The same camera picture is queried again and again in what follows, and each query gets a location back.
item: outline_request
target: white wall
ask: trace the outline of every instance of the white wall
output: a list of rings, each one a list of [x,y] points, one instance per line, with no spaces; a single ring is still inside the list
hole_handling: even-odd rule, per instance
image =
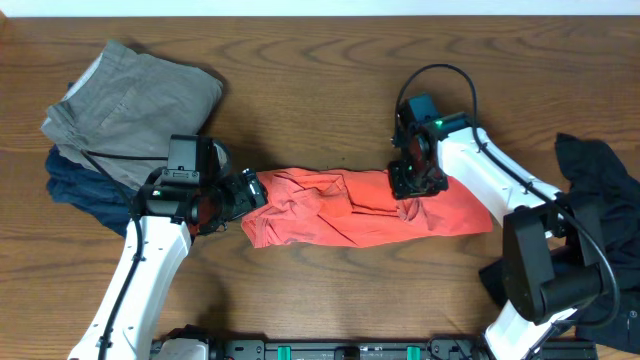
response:
[[[639,15],[640,0],[0,0],[8,17]]]

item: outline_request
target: black cloth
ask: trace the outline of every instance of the black cloth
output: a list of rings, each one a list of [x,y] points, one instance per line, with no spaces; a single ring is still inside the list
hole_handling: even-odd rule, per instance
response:
[[[61,156],[56,146],[49,151],[45,168],[51,175],[47,190],[54,202],[71,204],[120,236],[126,235],[131,219],[128,207],[109,180]],[[123,189],[129,197],[136,193],[127,186]]]
[[[598,204],[607,259],[621,289],[616,319],[601,328],[578,326],[576,335],[640,354],[640,183],[629,176],[613,150],[602,141],[582,141],[558,134],[555,148],[560,171],[571,181],[570,192],[580,192]],[[492,299],[504,306],[507,296],[502,285],[502,260],[482,269],[480,279]],[[611,297],[604,295],[575,318],[598,320],[611,306]]]

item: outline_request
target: fabric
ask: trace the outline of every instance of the fabric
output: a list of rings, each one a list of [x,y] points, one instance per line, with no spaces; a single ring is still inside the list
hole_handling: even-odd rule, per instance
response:
[[[167,156],[172,134],[195,134],[222,95],[222,83],[109,41],[59,103],[42,132],[60,154],[87,169],[81,149],[130,156]],[[138,189],[162,161],[96,159],[114,179]]]
[[[576,335],[619,350],[640,354],[640,183],[602,141],[582,141],[558,134],[556,156],[560,171],[571,181],[571,192],[597,201],[607,259],[621,290],[617,318],[602,328],[577,327]],[[601,296],[579,314],[579,320],[597,320],[611,308],[610,296]]]
[[[129,211],[109,180],[62,157],[56,146],[49,151],[45,168],[51,175],[47,190],[54,202],[71,204],[120,236],[126,235]],[[134,190],[123,189],[127,196],[135,195]]]
[[[487,209],[458,181],[435,197],[396,201],[384,171],[258,173],[269,204],[242,219],[256,248],[306,242],[369,247],[425,236],[488,232]]]

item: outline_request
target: crumpled red cloth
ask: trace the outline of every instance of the crumpled red cloth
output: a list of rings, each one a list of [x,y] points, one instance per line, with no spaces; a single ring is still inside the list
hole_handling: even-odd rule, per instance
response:
[[[369,247],[425,236],[491,231],[487,209],[449,177],[449,190],[433,197],[395,200],[386,171],[258,173],[269,203],[242,219],[256,248],[306,242]]]

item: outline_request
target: wooden tabletop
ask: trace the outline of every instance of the wooden tabletop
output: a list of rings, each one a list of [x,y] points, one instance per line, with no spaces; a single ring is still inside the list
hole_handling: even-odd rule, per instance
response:
[[[557,132],[607,141],[640,177],[640,19],[607,17],[9,19],[0,40],[0,357],[65,358],[98,309],[123,240],[54,204],[39,131],[108,39],[222,75],[205,132],[258,170],[383,169],[393,103],[418,67],[473,77],[480,121],[533,174],[567,188]],[[443,113],[470,109],[455,74],[421,76]],[[479,334],[498,314],[477,271],[501,230],[369,249],[253,249],[238,224],[195,242],[157,334],[197,324],[270,339]],[[600,347],[601,358],[634,355]]]

